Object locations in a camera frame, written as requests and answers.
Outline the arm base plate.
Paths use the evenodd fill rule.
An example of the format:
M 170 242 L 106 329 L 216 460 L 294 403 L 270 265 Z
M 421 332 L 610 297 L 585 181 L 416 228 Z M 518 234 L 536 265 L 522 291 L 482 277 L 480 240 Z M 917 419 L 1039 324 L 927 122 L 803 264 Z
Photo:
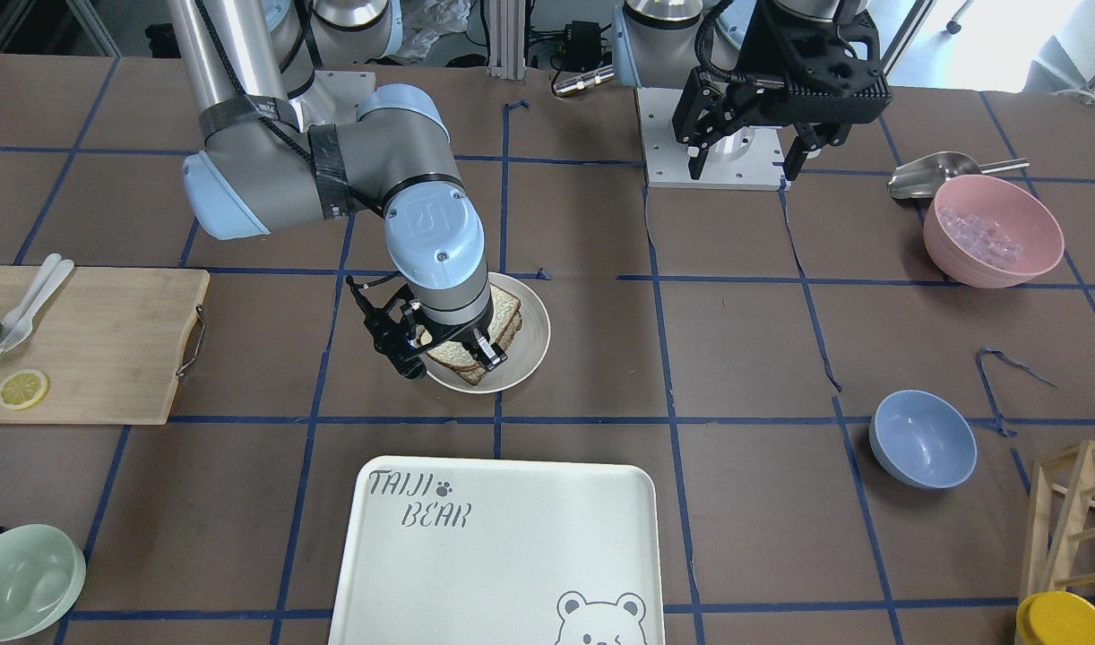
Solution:
M 757 126 L 724 136 L 708 150 L 702 178 L 688 176 L 685 143 L 675 138 L 675 107 L 680 91 L 639 87 L 636 102 L 647 184 L 675 189 L 770 191 L 789 188 L 782 162 L 784 147 L 777 127 Z
M 298 130 L 306 133 L 314 125 L 356 123 L 360 102 L 373 93 L 374 87 L 372 71 L 315 70 L 312 82 L 289 94 Z

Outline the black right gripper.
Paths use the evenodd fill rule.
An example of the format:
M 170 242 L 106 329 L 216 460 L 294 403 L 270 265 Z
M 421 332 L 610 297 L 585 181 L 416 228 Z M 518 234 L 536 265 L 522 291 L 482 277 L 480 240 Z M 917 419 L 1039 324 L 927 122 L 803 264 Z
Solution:
M 374 352 L 385 356 L 397 373 L 410 380 L 427 375 L 422 356 L 448 342 L 464 348 L 470 358 L 487 371 L 506 362 L 507 355 L 498 336 L 487 330 L 495 313 L 489 290 L 485 289 L 475 298 L 482 306 L 479 312 L 457 312 L 452 322 L 440 322 L 422 306 L 410 283 L 400 286 L 384 306 L 373 306 L 364 291 L 392 279 L 392 275 L 384 275 L 371 283 L 357 283 L 349 275 L 347 287 L 364 314 L 364 326 L 371 335 Z

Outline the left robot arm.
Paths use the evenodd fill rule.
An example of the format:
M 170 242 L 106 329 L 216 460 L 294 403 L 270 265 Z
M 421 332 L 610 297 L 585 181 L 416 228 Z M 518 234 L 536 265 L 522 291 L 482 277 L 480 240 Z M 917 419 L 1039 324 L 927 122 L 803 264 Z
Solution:
M 636 90 L 653 186 L 780 191 L 892 101 L 866 1 L 625 1 L 616 81 Z

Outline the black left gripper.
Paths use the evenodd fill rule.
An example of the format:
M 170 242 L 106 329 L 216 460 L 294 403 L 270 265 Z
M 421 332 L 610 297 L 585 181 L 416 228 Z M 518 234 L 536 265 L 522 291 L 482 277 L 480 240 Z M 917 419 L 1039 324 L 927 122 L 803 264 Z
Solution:
M 723 136 L 756 126 L 793 126 L 782 172 L 800 175 L 812 152 L 845 143 L 849 128 L 891 105 L 878 28 L 867 1 L 757 1 L 731 64 L 714 45 L 730 1 L 706 13 L 694 36 L 695 66 L 673 115 L 685 143 L 688 176 L 702 178 L 708 150 Z

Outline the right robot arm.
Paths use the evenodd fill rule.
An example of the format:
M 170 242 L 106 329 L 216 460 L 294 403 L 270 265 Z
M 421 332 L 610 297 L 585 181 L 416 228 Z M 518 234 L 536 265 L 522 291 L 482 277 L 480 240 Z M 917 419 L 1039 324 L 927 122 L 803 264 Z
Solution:
M 384 306 L 347 281 L 374 350 L 410 379 L 446 342 L 487 371 L 505 362 L 489 330 L 485 229 L 433 97 L 388 84 L 341 123 L 311 123 L 286 92 L 257 1 L 171 1 L 169 11 L 200 110 L 204 147 L 183 175 L 204 231 L 269 237 L 371 210 L 403 280 Z

